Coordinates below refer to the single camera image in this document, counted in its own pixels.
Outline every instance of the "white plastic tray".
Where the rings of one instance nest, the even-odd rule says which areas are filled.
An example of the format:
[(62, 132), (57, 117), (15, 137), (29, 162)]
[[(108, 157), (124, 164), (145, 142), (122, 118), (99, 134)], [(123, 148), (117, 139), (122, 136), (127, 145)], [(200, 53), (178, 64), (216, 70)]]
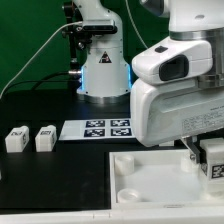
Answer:
[[(203, 197), (198, 169), (181, 169), (181, 158), (188, 150), (119, 152), (110, 154), (112, 209), (183, 208), (192, 206), (224, 205), (224, 199), (208, 200)], [(134, 172), (119, 175), (115, 171), (115, 158), (134, 157)], [(119, 203), (118, 192), (123, 189), (137, 191), (137, 202)]]

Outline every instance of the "black cable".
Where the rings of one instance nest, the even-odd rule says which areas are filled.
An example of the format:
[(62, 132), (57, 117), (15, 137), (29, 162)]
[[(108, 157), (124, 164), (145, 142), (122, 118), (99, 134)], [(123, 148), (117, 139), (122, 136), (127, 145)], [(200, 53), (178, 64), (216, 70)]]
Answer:
[[(18, 86), (18, 85), (21, 85), (21, 84), (25, 84), (25, 83), (34, 83), (34, 82), (37, 82), (38, 83), (38, 82), (40, 82), (40, 80), (27, 80), (27, 81), (22, 81), (22, 82), (17, 82), (17, 83), (11, 84), (10, 86), (8, 86), (5, 89), (4, 95), (8, 92), (9, 89), (11, 89), (11, 88), (13, 88), (15, 86)], [(57, 80), (57, 81), (43, 80), (42, 83), (44, 83), (44, 82), (49, 82), (49, 83), (55, 83), (55, 82), (76, 82), (76, 80)]]
[(48, 75), (46, 77), (44, 77), (43, 79), (39, 80), (33, 87), (31, 90), (35, 90), (37, 87), (39, 87), (44, 81), (57, 77), (57, 76), (64, 76), (64, 75), (68, 75), (68, 72), (57, 72), (57, 73), (53, 73), (51, 75)]

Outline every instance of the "black table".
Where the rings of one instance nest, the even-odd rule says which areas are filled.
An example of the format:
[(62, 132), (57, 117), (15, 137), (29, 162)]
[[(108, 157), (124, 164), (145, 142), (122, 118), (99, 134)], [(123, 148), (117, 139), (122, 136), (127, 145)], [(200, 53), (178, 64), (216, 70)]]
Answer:
[[(102, 106), (66, 90), (7, 94), (0, 103), (0, 214), (110, 209), (109, 152), (149, 148), (136, 139), (57, 141), (53, 152), (37, 153), (35, 136), (55, 125), (59, 137), (65, 120), (127, 117), (129, 101)], [(26, 150), (7, 154), (5, 137), (23, 125), (30, 129)]]

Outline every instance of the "green backdrop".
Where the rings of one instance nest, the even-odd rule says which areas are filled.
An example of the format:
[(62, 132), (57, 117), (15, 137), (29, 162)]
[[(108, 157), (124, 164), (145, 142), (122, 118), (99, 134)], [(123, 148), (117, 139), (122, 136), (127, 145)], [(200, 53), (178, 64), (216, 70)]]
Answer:
[[(33, 56), (50, 35), (65, 24), (63, 0), (1, 0), (0, 7), (0, 90)], [(124, 26), (124, 56), (128, 63), (144, 50), (129, 20), (125, 0), (101, 0), (119, 14)], [(139, 0), (129, 0), (139, 32), (150, 47), (168, 36), (168, 20), (151, 15)], [(68, 39), (58, 34), (44, 51), (15, 81), (39, 80), (46, 75), (69, 69)], [(13, 90), (29, 89), (24, 84)], [(66, 88), (66, 84), (44, 84), (42, 88)]]

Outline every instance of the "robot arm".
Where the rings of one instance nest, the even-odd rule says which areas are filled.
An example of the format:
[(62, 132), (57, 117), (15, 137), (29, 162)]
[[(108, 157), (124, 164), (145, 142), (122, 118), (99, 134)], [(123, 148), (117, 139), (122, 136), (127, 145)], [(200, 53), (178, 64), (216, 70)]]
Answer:
[(223, 0), (170, 0), (170, 37), (133, 59), (131, 117), (145, 146), (224, 126), (223, 8)]
[(82, 24), (74, 30), (76, 47), (87, 49), (78, 97), (94, 103), (119, 102), (130, 92), (122, 20), (100, 0), (73, 0), (73, 4), (82, 17)]
[(169, 17), (169, 0), (140, 0), (140, 4), (156, 16)]

